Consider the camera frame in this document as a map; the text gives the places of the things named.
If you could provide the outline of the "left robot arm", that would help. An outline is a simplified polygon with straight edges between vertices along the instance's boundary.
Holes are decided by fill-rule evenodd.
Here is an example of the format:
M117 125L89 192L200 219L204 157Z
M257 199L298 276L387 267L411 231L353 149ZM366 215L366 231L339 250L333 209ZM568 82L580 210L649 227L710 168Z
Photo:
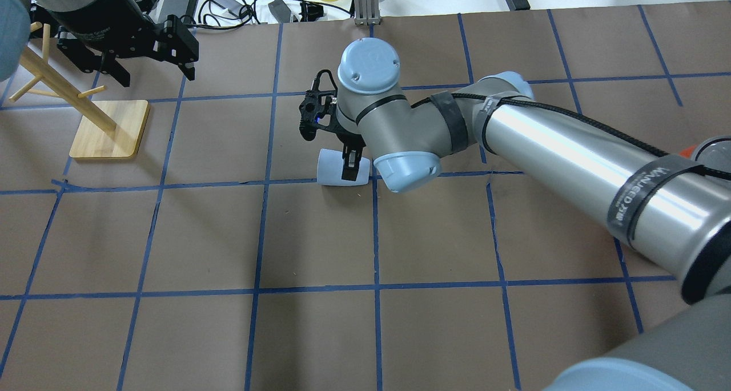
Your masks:
M60 30L57 47L80 71L130 86L120 59L146 57L195 78L199 42L191 32L198 0L2 0L2 80L13 75L37 4Z

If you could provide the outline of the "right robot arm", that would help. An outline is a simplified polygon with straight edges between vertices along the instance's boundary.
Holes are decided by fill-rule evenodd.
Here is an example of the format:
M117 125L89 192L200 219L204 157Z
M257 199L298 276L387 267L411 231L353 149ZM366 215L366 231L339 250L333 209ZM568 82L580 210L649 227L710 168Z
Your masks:
M412 106L396 50L359 38L344 49L337 76L334 116L362 137L390 191L428 183L442 157L478 143L679 280L687 310L572 365L549 390L729 389L729 186L713 181L711 169L535 102L516 72Z

